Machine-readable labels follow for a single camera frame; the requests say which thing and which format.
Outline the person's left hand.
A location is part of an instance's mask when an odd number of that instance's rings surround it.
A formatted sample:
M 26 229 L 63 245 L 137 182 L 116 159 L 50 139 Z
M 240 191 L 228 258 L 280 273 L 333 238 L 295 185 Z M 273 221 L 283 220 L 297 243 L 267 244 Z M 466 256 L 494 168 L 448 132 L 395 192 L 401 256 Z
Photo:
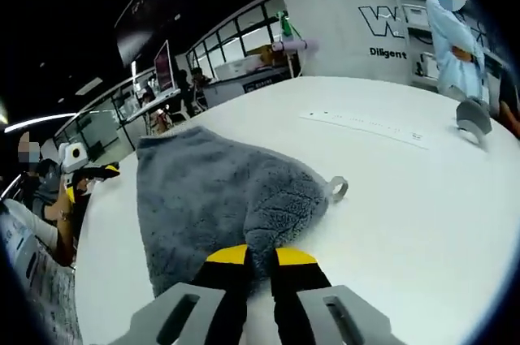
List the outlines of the person's left hand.
M 78 212 L 79 208 L 86 206 L 90 198 L 90 179 L 81 179 L 76 185 L 76 193 L 74 202 L 71 202 L 67 193 L 65 179 L 61 178 L 59 185 L 59 195 L 56 202 L 58 219 L 66 219 L 69 214 L 74 211 Z

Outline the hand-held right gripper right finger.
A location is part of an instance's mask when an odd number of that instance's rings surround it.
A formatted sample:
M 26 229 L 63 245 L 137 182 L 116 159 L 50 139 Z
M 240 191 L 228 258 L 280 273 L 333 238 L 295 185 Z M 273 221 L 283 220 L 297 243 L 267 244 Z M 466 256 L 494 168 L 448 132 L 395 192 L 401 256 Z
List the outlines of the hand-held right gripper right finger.
M 333 286 L 310 254 L 277 248 L 271 271 L 282 344 L 401 344 L 389 318 L 345 285 Z

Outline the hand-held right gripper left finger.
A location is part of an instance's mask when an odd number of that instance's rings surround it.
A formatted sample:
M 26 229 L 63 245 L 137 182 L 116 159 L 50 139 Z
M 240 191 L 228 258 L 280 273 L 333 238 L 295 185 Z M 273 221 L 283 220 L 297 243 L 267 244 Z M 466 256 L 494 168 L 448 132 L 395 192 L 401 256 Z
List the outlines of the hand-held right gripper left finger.
M 209 255 L 194 279 L 178 282 L 132 315 L 114 344 L 238 344 L 247 317 L 245 244 Z

